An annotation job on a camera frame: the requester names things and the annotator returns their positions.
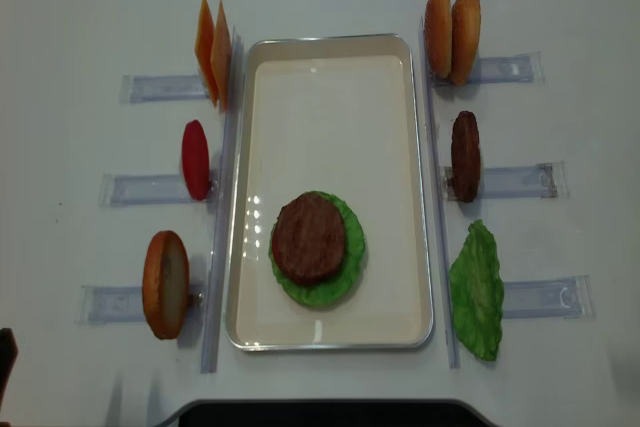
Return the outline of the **brown meat patty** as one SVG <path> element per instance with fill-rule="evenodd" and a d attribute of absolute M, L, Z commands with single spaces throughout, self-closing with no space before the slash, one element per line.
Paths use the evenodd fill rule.
<path fill-rule="evenodd" d="M 345 241 L 338 208 L 320 194 L 306 192 L 281 209 L 271 249 L 277 267 L 288 280 L 313 286 L 341 270 Z"/>
<path fill-rule="evenodd" d="M 452 129 L 452 187 L 456 198 L 465 203 L 475 200 L 481 180 L 481 154 L 476 117 L 461 111 Z"/>

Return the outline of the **green lettuce leaf on burger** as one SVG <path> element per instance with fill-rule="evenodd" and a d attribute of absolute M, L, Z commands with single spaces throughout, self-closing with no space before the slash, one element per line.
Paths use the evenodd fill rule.
<path fill-rule="evenodd" d="M 283 290 L 296 302 L 311 308 L 326 308 L 346 297 L 358 281 L 361 262 L 366 252 L 363 228 L 357 215 L 345 201 L 334 194 L 322 191 L 308 191 L 320 194 L 331 201 L 339 210 L 346 230 L 345 256 L 341 270 L 334 277 L 313 286 L 297 285 L 288 280 L 276 265 L 271 249 L 271 240 L 275 224 L 271 230 L 269 258 L 273 274 Z"/>

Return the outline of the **red tomato slice on rack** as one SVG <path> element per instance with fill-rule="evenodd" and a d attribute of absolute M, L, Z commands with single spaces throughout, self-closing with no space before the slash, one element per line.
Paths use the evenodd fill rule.
<path fill-rule="evenodd" d="M 186 124 L 181 147 L 181 163 L 190 196 L 204 200 L 210 191 L 209 152 L 201 123 L 193 120 Z"/>

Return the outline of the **brown meat patty on rack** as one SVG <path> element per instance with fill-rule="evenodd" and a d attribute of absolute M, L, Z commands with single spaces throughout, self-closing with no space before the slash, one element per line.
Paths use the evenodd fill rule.
<path fill-rule="evenodd" d="M 475 200 L 481 180 L 481 154 L 476 117 L 461 111 L 452 129 L 452 187 L 456 198 L 465 203 Z"/>

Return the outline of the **near orange cheese slice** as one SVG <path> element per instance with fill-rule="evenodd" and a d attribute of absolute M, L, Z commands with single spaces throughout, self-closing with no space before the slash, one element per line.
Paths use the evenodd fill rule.
<path fill-rule="evenodd" d="M 218 13 L 214 29 L 214 40 L 211 50 L 210 63 L 218 90 L 220 107 L 223 111 L 228 108 L 229 98 L 229 70 L 232 54 L 232 42 L 229 33 L 223 2 L 219 2 Z"/>

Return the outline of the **orange cheese slice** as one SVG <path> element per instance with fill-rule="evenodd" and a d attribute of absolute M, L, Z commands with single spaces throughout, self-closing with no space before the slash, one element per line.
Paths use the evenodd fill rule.
<path fill-rule="evenodd" d="M 223 111 L 228 108 L 229 98 L 229 70 L 232 54 L 232 42 L 229 33 L 223 2 L 219 2 L 218 13 L 214 29 L 214 40 L 211 50 L 210 63 L 218 90 L 220 107 Z"/>
<path fill-rule="evenodd" d="M 194 52 L 209 98 L 213 105 L 219 100 L 219 91 L 214 78 L 211 54 L 214 43 L 214 22 L 207 0 L 201 1 Z"/>

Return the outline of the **green lettuce leaf on rack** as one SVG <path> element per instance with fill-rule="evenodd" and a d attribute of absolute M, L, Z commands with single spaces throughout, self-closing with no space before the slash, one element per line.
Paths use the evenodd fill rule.
<path fill-rule="evenodd" d="M 449 286 L 458 340 L 477 359 L 496 361 L 502 340 L 505 288 L 495 237 L 481 220 L 469 225 L 449 272 Z"/>

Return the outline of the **far orange cheese slice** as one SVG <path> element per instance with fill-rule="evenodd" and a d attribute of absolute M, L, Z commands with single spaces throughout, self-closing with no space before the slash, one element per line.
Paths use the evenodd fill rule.
<path fill-rule="evenodd" d="M 219 100 L 219 91 L 214 78 L 211 54 L 214 43 L 214 22 L 207 0 L 201 1 L 194 52 L 209 98 L 213 105 Z"/>

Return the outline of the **clear tomato pusher track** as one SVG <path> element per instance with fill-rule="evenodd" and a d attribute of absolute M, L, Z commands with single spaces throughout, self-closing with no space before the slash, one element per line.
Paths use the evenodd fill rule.
<path fill-rule="evenodd" d="M 98 204 L 103 207 L 195 203 L 181 174 L 104 174 Z"/>

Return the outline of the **clear cheese pusher track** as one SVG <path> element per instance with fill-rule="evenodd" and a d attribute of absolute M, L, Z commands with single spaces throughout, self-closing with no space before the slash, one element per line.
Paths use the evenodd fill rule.
<path fill-rule="evenodd" d="M 208 99 L 209 93 L 201 77 L 193 75 L 141 76 L 125 75 L 119 101 L 135 104 L 160 101 Z"/>

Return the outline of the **clear lettuce pusher track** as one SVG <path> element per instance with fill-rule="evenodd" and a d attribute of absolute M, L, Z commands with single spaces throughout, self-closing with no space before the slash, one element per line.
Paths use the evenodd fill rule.
<path fill-rule="evenodd" d="M 595 316 L 588 275 L 555 280 L 506 282 L 504 319 Z"/>

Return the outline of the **white rectangular tray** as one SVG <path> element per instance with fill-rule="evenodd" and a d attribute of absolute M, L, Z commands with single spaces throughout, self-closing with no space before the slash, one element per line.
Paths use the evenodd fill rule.
<path fill-rule="evenodd" d="M 237 112 L 225 324 L 243 351 L 412 348 L 433 323 L 413 56 L 395 34 L 270 40 L 247 53 Z M 307 191 L 356 214 L 365 252 L 327 307 L 289 296 L 271 232 Z"/>

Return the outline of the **bun half left rack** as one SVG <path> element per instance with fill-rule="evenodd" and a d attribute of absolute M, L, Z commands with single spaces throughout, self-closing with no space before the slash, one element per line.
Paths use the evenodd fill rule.
<path fill-rule="evenodd" d="M 148 246 L 142 280 L 143 312 L 154 336 L 176 339 L 189 304 L 189 261 L 181 238 L 156 233 Z"/>

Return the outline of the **outer bun slice right rack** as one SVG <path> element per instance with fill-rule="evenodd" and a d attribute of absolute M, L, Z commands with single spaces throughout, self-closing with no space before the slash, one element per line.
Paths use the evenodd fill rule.
<path fill-rule="evenodd" d="M 432 72 L 446 78 L 452 63 L 451 0 L 428 0 L 425 9 L 425 43 Z"/>

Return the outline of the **bun slice rack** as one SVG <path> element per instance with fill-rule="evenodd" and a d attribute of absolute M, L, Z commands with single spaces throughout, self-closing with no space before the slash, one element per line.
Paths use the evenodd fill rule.
<path fill-rule="evenodd" d="M 452 63 L 451 0 L 428 0 L 425 9 L 425 43 L 432 72 L 446 78 Z"/>
<path fill-rule="evenodd" d="M 456 0 L 452 7 L 452 62 L 450 81 L 466 83 L 477 55 L 480 29 L 480 0 Z"/>

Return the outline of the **inner bun slice right rack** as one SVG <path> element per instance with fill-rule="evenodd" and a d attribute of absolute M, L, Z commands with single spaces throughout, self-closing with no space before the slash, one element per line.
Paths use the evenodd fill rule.
<path fill-rule="evenodd" d="M 452 7 L 452 62 L 450 81 L 466 83 L 477 55 L 480 29 L 480 0 L 456 0 Z"/>

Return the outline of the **clear patty pusher track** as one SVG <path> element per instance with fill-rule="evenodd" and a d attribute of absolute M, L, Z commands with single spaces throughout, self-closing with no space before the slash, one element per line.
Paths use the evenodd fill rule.
<path fill-rule="evenodd" d="M 483 171 L 477 199 L 564 198 L 569 196 L 563 162 Z"/>

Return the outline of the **clear bun pusher track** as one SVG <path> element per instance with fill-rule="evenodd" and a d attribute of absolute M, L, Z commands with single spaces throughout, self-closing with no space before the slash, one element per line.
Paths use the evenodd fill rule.
<path fill-rule="evenodd" d="M 139 286 L 82 286 L 80 325 L 145 322 L 142 288 Z"/>
<path fill-rule="evenodd" d="M 477 57 L 464 86 L 544 80 L 541 52 L 537 51 L 514 56 Z"/>

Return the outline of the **clear left bun pusher track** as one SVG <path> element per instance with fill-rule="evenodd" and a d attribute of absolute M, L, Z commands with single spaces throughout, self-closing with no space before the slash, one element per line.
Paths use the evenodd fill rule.
<path fill-rule="evenodd" d="M 139 286 L 82 286 L 80 325 L 145 322 L 142 288 Z"/>

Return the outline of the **clear right rail strip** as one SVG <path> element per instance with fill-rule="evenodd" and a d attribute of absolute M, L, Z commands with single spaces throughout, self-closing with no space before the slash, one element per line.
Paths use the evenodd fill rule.
<path fill-rule="evenodd" d="M 445 323 L 446 345 L 448 351 L 448 362 L 450 369 L 458 369 L 460 367 L 459 342 L 457 340 L 452 317 L 452 304 L 449 288 L 449 258 L 448 258 L 448 242 L 446 230 L 446 216 L 444 211 L 444 198 L 441 186 L 440 165 L 438 155 L 438 135 L 437 125 L 433 109 L 433 91 L 432 91 L 432 73 L 427 56 L 427 47 L 425 40 L 426 33 L 426 15 L 421 16 L 420 27 L 420 48 L 421 48 L 421 79 L 423 84 L 424 112 L 426 118 L 427 142 L 431 157 L 431 179 L 433 185 L 434 196 L 434 216 L 436 226 L 436 237 L 438 242 L 439 255 L 439 271 L 440 284 L 443 301 L 443 315 Z"/>

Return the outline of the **clear rail strip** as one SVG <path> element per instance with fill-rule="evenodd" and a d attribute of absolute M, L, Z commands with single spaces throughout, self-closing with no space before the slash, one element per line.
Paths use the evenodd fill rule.
<path fill-rule="evenodd" d="M 438 155 L 438 135 L 437 125 L 433 109 L 433 91 L 432 91 L 432 73 L 427 56 L 427 47 L 425 40 L 426 33 L 426 15 L 421 16 L 420 27 L 420 48 L 421 48 L 421 79 L 423 84 L 424 112 L 426 118 L 427 142 L 431 157 L 431 179 L 433 185 L 434 196 L 434 216 L 436 226 L 436 237 L 438 242 L 439 255 L 439 271 L 440 284 L 443 301 L 443 315 L 445 323 L 446 345 L 448 351 L 448 362 L 450 369 L 458 369 L 460 367 L 459 342 L 457 340 L 452 317 L 452 304 L 449 288 L 449 258 L 448 258 L 448 242 L 446 230 L 446 216 L 444 211 L 444 198 L 441 186 L 440 165 Z"/>
<path fill-rule="evenodd" d="M 229 106 L 224 116 L 224 137 L 218 170 L 217 205 L 213 250 L 209 270 L 206 312 L 200 371 L 214 373 L 217 369 L 219 337 L 224 297 L 224 278 L 229 249 L 231 208 L 234 206 L 233 185 L 238 132 L 238 96 L 242 93 L 244 47 L 237 29 L 233 29 L 229 77 Z"/>

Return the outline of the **clear left rail strip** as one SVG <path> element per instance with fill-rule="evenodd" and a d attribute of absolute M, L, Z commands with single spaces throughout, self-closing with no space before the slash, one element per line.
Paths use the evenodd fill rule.
<path fill-rule="evenodd" d="M 229 106 L 224 116 L 224 137 L 218 170 L 217 205 L 213 250 L 209 270 L 206 312 L 200 371 L 214 373 L 217 369 L 219 337 L 224 297 L 224 278 L 229 249 L 231 208 L 234 206 L 233 185 L 238 132 L 238 96 L 242 93 L 244 47 L 237 29 L 233 29 L 229 77 Z"/>

